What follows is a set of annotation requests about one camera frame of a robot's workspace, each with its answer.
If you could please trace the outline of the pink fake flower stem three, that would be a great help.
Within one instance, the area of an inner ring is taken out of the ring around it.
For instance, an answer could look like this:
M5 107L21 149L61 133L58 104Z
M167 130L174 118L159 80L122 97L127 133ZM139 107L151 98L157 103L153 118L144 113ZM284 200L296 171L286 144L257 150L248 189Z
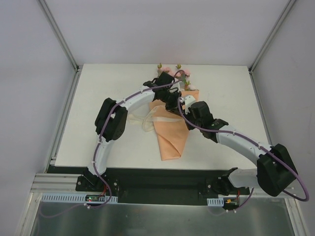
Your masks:
M190 83L190 81L185 81L184 82L184 91L195 91L197 90L194 85Z

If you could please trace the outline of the pink fake flower stem one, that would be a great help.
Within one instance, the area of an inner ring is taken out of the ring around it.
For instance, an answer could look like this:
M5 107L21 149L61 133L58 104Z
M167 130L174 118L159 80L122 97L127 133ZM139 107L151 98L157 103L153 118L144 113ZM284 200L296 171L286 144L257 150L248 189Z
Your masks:
M177 69L177 71L175 72L174 77L176 77L176 78L180 78L182 76L185 76L186 78L190 77L189 70L184 69L181 64L177 64L176 69Z

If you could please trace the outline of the cream ribbon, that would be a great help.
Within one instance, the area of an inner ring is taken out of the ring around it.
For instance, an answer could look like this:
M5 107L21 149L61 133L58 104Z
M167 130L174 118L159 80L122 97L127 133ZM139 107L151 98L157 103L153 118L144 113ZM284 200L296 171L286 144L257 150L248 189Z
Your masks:
M161 108L162 105L155 106L145 117L130 114L127 116L127 120L133 125L140 124L142 130L145 132L151 132L154 130L154 122L179 122L182 120L181 118L155 117L154 114Z

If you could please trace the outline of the kraft wrapping paper sheet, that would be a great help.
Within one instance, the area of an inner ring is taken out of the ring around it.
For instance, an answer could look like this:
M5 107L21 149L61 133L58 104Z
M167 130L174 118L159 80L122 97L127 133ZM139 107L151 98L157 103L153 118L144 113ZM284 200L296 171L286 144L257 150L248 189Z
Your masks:
M149 103L153 112L153 127L157 135L162 161L179 159L185 149L189 130L184 119L166 111L165 103L155 100Z

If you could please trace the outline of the pink fake flower stem two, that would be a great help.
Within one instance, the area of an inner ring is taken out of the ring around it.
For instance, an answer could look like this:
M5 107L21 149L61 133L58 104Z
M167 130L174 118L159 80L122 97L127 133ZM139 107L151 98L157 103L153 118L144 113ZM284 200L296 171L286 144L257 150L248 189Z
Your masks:
M170 67L163 66L161 63L157 65L157 75L160 76L162 72L165 72L171 76L174 76L174 73Z

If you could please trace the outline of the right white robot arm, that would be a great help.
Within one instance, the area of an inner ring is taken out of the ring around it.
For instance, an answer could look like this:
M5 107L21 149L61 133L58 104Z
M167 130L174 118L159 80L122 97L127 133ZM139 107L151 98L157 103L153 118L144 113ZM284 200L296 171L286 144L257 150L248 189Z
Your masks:
M232 168L222 176L222 190L233 194L240 187L259 187L276 197L296 180L297 171L287 148L255 141L238 132L222 119L213 118L206 102L180 108L189 129L199 129L203 136L231 148L246 157L256 168Z

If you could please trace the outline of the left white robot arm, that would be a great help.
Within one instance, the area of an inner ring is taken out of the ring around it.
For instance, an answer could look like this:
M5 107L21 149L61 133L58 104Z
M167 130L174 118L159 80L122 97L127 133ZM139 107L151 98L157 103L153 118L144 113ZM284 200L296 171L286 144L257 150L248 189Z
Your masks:
M103 188L105 183L101 176L106 172L107 159L114 142L125 131L128 114L155 100L161 100L172 110L177 108L175 100L180 96L180 91L173 86L179 82L174 76L162 72L157 78L146 81L139 91L126 98L104 100L94 122L97 144L92 160L82 174L83 179L80 180L82 185L93 191Z

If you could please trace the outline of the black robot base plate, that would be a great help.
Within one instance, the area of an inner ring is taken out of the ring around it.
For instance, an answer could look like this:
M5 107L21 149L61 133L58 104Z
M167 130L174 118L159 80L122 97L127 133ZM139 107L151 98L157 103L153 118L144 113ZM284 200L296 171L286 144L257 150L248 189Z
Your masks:
M204 206L219 195L249 195L249 189L227 182L226 170L166 170L108 168L100 177L88 169L78 177L75 190L102 192L119 203Z

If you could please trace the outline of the right aluminium frame post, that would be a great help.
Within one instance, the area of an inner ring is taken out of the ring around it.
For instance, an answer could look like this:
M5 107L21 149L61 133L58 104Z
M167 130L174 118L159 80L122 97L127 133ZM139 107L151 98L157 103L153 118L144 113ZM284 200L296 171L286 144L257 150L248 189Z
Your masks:
M287 1L285 7L281 11L279 17L275 21L272 29L270 30L270 32L267 35L264 43L262 44L258 54L256 55L256 57L254 58L253 62L251 63L251 65L249 67L249 74L250 75L257 68L260 60L262 59L262 57L264 56L264 54L266 53L266 51L270 47L271 43L273 42L273 40L277 36L277 34L278 34L279 30L281 29L283 23L285 22L285 20L287 19L287 17L291 13L291 11L293 10L293 8L295 7L297 2L298 2L298 0L288 0Z

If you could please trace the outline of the aluminium frame post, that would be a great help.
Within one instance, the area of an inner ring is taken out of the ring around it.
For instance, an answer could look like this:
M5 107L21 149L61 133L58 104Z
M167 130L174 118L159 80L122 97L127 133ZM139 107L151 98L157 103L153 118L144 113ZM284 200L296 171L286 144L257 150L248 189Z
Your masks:
M297 2L298 2L298 0L288 0L287 1L285 7L281 11L279 17L275 21L272 29L270 30L270 32L267 35L264 43L262 44L258 54L256 55L256 57L254 58L253 62L251 63L251 65L249 67L249 74L250 75L257 68L260 60L262 59L262 57L264 56L264 54L266 53L266 51L270 47L271 43L273 42L273 40L277 36L277 34L278 34L279 30L281 29L283 23L285 22L285 20L287 19L287 17L291 13L291 11L293 10L293 8L295 7Z
M60 27L58 26L58 23L52 13L52 11L50 10L50 7L47 3L47 1L45 0L37 0L36 1L40 7L40 9L42 10L49 26L51 27L59 45L61 46L61 49L63 50L65 56L67 57L68 61L70 62L71 66L73 67L73 69L75 71L78 71L79 69L79 65L76 61L76 59L74 58L61 30Z

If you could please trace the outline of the left aluminium frame post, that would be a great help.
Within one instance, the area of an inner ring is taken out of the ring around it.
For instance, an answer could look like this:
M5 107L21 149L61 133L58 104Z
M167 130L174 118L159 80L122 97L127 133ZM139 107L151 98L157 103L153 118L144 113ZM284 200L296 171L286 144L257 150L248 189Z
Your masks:
M70 62L71 66L73 67L73 69L75 71L78 71L79 69L79 65L76 61L76 59L74 58L61 30L60 27L58 26L58 23L52 13L52 11L50 10L50 7L47 3L47 1L45 0L37 0L36 1L40 7L40 9L42 10L49 26L51 27L59 45L61 46L61 49L63 50L65 56L67 57L68 61Z

